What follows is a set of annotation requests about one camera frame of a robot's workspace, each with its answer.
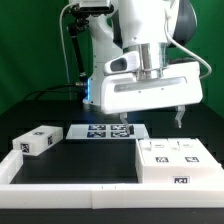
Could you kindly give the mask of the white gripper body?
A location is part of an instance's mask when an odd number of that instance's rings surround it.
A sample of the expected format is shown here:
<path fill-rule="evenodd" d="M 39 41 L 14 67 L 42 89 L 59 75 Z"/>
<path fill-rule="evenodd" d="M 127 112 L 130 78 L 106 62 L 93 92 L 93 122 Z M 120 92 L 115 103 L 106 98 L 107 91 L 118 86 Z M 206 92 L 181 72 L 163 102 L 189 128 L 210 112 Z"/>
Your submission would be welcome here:
<path fill-rule="evenodd" d="M 163 77 L 138 81 L 133 73 L 107 76 L 101 86 L 105 114 L 199 103 L 203 93 L 198 62 L 171 64 Z"/>

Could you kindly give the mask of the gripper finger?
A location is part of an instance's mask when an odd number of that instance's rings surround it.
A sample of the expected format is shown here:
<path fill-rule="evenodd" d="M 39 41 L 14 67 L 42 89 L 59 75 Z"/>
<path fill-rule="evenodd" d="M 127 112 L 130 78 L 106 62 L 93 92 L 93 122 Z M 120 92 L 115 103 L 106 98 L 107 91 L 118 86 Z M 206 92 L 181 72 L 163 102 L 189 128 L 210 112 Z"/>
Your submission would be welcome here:
<path fill-rule="evenodd" d="M 176 107 L 177 114 L 174 119 L 175 126 L 177 128 L 182 128 L 182 118 L 185 114 L 185 105 L 180 105 Z"/>
<path fill-rule="evenodd" d="M 127 121 L 127 113 L 120 113 L 120 120 L 124 124 L 127 134 L 132 135 L 134 133 L 134 126 L 130 125 Z"/>

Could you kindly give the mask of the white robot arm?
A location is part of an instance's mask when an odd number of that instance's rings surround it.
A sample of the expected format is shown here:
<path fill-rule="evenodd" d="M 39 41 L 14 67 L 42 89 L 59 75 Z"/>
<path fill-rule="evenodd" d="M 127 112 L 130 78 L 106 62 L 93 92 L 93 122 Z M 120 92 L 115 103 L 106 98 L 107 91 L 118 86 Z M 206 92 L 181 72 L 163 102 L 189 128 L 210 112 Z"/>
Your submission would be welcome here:
<path fill-rule="evenodd" d="M 177 109 L 182 125 L 185 107 L 202 99 L 201 58 L 170 60 L 197 26 L 189 0 L 69 0 L 76 25 L 89 28 L 94 69 L 83 104 L 123 123 L 134 111 Z"/>

